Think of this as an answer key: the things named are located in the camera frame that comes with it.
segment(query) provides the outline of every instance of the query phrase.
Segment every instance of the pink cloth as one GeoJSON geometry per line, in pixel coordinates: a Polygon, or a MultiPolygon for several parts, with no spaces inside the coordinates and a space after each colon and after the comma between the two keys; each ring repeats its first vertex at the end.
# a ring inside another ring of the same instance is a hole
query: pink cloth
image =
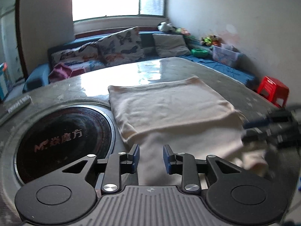
{"type": "Polygon", "coordinates": [[[68,79],[73,76],[81,75],[86,73],[85,69],[74,69],[72,70],[69,66],[63,63],[58,63],[53,67],[52,72],[49,74],[48,79],[50,83],[58,82],[64,79],[68,79]]]}

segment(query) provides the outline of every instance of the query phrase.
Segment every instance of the floor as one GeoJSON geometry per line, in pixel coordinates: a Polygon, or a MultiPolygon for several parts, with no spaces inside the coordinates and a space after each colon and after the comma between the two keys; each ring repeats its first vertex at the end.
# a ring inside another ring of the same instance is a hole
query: floor
{"type": "Polygon", "coordinates": [[[14,86],[13,90],[8,94],[4,102],[7,102],[17,96],[20,96],[22,94],[23,87],[24,87],[24,83],[14,86]]]}

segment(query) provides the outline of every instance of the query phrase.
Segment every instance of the black circular cooktop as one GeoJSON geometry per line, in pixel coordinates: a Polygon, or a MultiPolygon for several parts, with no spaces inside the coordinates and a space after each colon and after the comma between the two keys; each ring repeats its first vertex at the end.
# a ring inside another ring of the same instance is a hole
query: black circular cooktop
{"type": "Polygon", "coordinates": [[[29,129],[18,148],[20,179],[28,183],[88,154],[105,158],[111,128],[104,115],[85,107],[66,108],[43,117],[29,129]]]}

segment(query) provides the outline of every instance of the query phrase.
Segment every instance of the silver screw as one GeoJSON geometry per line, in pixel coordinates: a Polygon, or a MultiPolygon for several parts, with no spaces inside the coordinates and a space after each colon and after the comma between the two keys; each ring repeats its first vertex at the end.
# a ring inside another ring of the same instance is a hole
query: silver screw
{"type": "Polygon", "coordinates": [[[199,186],[196,184],[187,184],[184,189],[186,189],[187,191],[197,191],[199,190],[199,186]]]}
{"type": "Polygon", "coordinates": [[[103,190],[107,191],[107,192],[113,192],[115,190],[117,190],[117,185],[113,184],[113,183],[108,183],[106,185],[103,186],[103,190]]]}

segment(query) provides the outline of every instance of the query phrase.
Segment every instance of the red plastic stool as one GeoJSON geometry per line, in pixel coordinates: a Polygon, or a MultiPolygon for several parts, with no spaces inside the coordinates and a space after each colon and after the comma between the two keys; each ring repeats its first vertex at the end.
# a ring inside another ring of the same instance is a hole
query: red plastic stool
{"type": "Polygon", "coordinates": [[[257,89],[257,93],[260,94],[263,89],[268,93],[268,96],[264,96],[268,101],[277,107],[285,107],[290,90],[281,81],[265,76],[257,89]],[[277,99],[283,99],[282,106],[276,103],[277,99]]]}

